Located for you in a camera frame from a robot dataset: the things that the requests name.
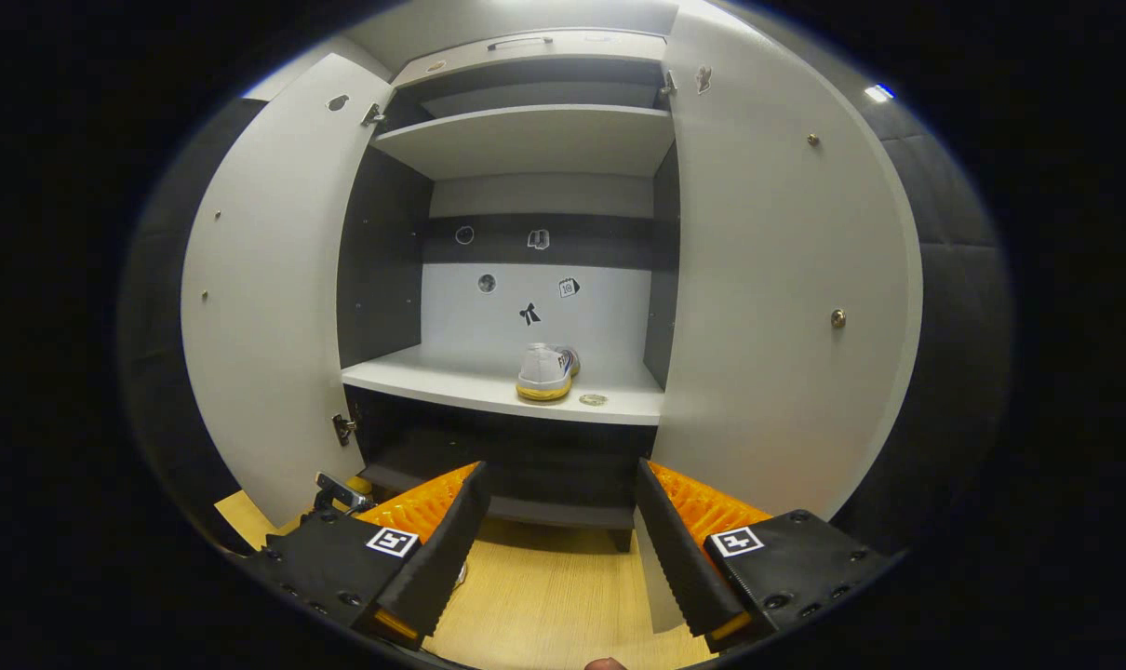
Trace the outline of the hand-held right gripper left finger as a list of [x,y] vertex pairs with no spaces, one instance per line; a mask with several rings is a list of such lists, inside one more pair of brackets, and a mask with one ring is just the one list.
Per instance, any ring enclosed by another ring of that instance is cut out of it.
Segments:
[[490,504],[485,462],[427,480],[366,513],[318,513],[241,564],[266,588],[345,629],[417,651],[461,581]]

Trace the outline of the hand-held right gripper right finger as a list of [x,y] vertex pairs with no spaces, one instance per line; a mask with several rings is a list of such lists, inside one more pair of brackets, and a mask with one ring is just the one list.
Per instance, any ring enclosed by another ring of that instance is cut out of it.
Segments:
[[815,513],[765,513],[699,480],[640,461],[637,512],[685,624],[715,654],[822,618],[890,559]]

